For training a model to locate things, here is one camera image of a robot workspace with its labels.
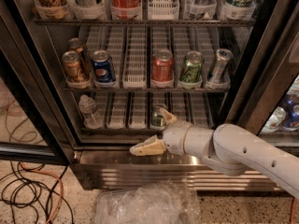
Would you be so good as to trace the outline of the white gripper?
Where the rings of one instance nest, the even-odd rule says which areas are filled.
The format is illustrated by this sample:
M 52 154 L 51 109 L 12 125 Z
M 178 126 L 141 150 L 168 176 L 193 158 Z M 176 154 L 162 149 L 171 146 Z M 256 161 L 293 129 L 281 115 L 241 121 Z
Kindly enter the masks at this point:
M 187 131 L 192 127 L 188 121 L 178 120 L 178 118 L 167 111 L 159 108 L 160 115 L 168 125 L 163 130 L 163 140 L 157 135 L 153 135 L 142 143 L 130 147 L 129 151 L 135 156 L 161 155 L 168 150 L 175 155 L 184 155 L 184 141 Z

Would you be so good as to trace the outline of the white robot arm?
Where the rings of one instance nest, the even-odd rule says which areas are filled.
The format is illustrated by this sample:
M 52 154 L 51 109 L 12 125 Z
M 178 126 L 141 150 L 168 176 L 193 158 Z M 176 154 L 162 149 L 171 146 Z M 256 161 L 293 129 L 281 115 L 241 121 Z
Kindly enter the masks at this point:
M 152 136 L 130 147 L 131 154 L 152 156 L 168 151 L 180 156 L 191 155 L 207 167 L 229 176 L 242 175 L 251 168 L 299 198 L 296 173 L 299 158 L 234 124 L 222 124 L 212 130 L 178 119 L 161 107 L 158 114 L 165 121 L 163 137 Z

